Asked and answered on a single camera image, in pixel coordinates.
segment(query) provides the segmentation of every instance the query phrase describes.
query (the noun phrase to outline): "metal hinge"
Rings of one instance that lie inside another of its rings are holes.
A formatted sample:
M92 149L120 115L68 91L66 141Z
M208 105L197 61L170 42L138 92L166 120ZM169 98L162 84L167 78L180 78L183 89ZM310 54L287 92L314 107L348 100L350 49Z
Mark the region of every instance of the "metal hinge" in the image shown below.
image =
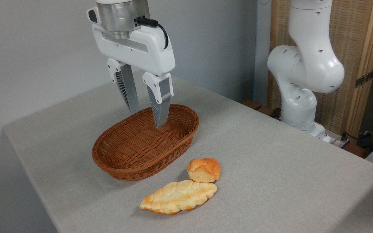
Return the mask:
M361 77L359 77L357 80L356 80L356 84L355 84L355 88L363 85L364 83L367 83L369 80L371 80L373 78L373 71L369 72L368 74L365 74Z

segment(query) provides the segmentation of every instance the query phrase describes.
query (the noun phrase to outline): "gray tablecloth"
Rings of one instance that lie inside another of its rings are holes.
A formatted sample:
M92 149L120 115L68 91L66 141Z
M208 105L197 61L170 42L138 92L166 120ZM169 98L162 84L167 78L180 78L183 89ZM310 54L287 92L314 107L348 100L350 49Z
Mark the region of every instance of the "gray tablecloth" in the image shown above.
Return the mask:
M135 72L141 107L149 106ZM172 103L197 112L191 147L160 173L110 177L91 148L129 116L108 84L16 121L5 133L60 233L373 232L373 164L244 105L178 78ZM194 158L222 168L212 199L167 216L141 210L145 196L188 179Z

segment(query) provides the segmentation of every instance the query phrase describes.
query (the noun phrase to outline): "bread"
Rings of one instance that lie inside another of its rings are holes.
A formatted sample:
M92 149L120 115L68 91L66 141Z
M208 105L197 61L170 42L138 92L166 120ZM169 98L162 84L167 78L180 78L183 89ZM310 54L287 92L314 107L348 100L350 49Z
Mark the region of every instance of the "bread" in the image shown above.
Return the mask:
M196 182L214 182L220 179L221 168L213 158L194 159L186 166L188 176Z
M203 205L217 190L212 183L199 183L192 180L172 182L155 193L145 197L139 206L158 214L176 214Z

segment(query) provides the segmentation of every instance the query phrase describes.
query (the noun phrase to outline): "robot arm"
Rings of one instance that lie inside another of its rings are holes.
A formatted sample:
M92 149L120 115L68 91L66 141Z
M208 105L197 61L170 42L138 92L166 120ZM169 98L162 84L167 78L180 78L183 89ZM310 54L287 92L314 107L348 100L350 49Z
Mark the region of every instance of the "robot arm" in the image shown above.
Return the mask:
M175 67L172 45L157 21L149 20L147 0L97 0L87 11L92 31L107 62L111 79L132 114L140 110L131 66L146 73L143 82L153 108L156 127L166 123L173 96L169 72Z
M299 50L291 79L314 92L331 93L342 84L345 71L329 39L332 1L292 0L289 34Z
M345 75L330 45L331 6L332 0L291 0L289 34L297 47L278 46L267 61L280 88L281 121L320 139L325 130L315 122L312 91L331 93Z

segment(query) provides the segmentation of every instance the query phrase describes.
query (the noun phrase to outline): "brown woven basket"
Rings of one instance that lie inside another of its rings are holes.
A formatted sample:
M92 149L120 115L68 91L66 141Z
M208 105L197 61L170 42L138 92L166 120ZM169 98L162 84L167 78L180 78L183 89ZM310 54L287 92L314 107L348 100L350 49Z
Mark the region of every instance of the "brown woven basket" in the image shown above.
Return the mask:
M92 157L116 179L145 179L188 149L198 125L198 115L184 105L170 105L167 123L160 128L155 126L152 108L143 109L102 133Z

